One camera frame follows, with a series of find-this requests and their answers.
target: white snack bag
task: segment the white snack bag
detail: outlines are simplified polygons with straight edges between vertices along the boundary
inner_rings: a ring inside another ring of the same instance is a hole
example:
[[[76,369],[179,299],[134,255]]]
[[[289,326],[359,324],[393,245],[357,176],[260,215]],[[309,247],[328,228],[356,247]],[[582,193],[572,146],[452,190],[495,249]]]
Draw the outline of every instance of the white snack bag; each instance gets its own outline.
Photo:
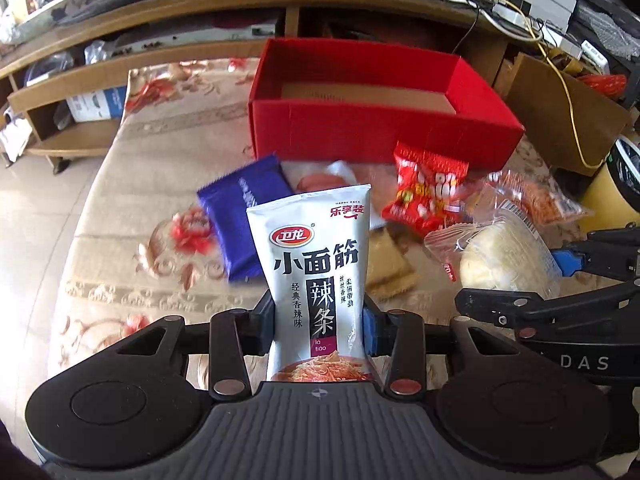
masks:
[[[293,195],[246,210],[276,305],[267,380],[370,380],[362,345],[371,186]]]

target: snack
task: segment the snack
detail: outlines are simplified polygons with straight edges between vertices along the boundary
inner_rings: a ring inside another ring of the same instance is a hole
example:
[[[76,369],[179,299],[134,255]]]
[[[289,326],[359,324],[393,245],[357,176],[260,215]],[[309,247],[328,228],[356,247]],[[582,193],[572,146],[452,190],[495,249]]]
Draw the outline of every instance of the snack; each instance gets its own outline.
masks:
[[[417,282],[417,274],[387,230],[370,232],[367,293],[376,300],[386,300],[412,288]]]
[[[513,202],[537,227],[573,222],[591,213],[565,196],[553,178],[548,184],[541,184],[516,171],[505,170],[490,173],[470,185],[478,186],[479,190],[465,198],[465,212],[471,216],[476,216],[474,211],[478,208],[497,209],[505,199]]]
[[[296,191],[300,193],[310,193],[345,186],[348,186],[348,184],[341,176],[327,173],[313,173],[300,179],[300,182],[296,186]]]
[[[251,238],[248,207],[292,195],[274,155],[240,168],[198,190],[213,223],[230,282],[262,273]]]
[[[460,277],[462,286],[536,292],[544,300],[558,296],[558,264],[535,227],[508,200],[491,219],[430,233],[424,245],[452,281]]]
[[[369,193],[343,187],[247,209],[276,304],[268,380],[371,378],[362,345]]]
[[[300,193],[321,191],[323,189],[336,189],[337,187],[357,186],[356,176],[349,165],[343,160],[336,160],[329,164],[323,173],[313,173],[304,176],[298,182],[296,190]],[[369,216],[369,228],[378,229],[385,225],[385,221],[375,212],[371,206]]]
[[[396,200],[382,210],[382,218],[412,227],[419,235],[460,222],[456,190],[466,177],[468,164],[398,142]]]

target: wooden shelf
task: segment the wooden shelf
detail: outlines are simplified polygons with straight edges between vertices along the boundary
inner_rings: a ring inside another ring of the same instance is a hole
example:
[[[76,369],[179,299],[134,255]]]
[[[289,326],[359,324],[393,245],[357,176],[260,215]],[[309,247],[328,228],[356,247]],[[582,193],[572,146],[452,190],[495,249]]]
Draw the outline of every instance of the wooden shelf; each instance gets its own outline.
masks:
[[[9,95],[15,113],[32,110],[88,92],[124,86],[132,68],[175,61],[220,59],[223,57],[260,57],[266,40],[215,41],[159,48],[130,56],[80,66],[57,74],[33,86]]]
[[[120,125],[119,120],[74,124],[27,148],[33,155],[79,156],[106,155]]]
[[[55,27],[49,32],[16,48],[0,62],[0,78],[17,72],[36,60],[64,50],[70,46],[100,38],[113,32],[157,20],[168,20],[190,14],[225,9],[251,9],[290,6],[353,7],[386,10],[399,14],[419,15],[436,22],[469,27],[476,14],[472,9],[452,6],[441,0],[143,0],[119,9],[105,12],[84,22],[66,27]],[[484,19],[477,30],[499,33]]]

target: red cardboard box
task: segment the red cardboard box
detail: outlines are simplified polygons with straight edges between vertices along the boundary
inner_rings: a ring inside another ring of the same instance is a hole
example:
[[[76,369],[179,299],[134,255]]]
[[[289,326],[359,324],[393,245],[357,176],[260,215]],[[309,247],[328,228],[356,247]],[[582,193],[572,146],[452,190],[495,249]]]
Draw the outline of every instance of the red cardboard box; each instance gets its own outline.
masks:
[[[315,38],[267,42],[249,118],[258,157],[393,162],[401,140],[487,171],[524,132],[459,56]]]

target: barcode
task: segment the barcode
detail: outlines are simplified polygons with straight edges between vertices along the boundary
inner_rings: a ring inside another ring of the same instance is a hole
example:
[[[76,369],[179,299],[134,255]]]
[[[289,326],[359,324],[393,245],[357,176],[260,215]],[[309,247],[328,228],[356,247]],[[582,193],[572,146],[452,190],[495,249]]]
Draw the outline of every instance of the barcode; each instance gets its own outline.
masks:
[[[507,211],[511,211],[512,213],[514,213],[520,220],[522,220],[524,222],[524,225],[527,226],[527,229],[529,229],[529,231],[531,231],[531,234],[533,234],[533,236],[534,236],[534,238],[536,240],[538,238],[540,238],[540,233],[538,232],[538,230],[533,225],[533,222],[531,220],[529,220],[527,215],[525,215],[523,213],[523,211],[518,206],[516,206],[511,200],[503,201],[500,204],[499,209],[506,209]]]

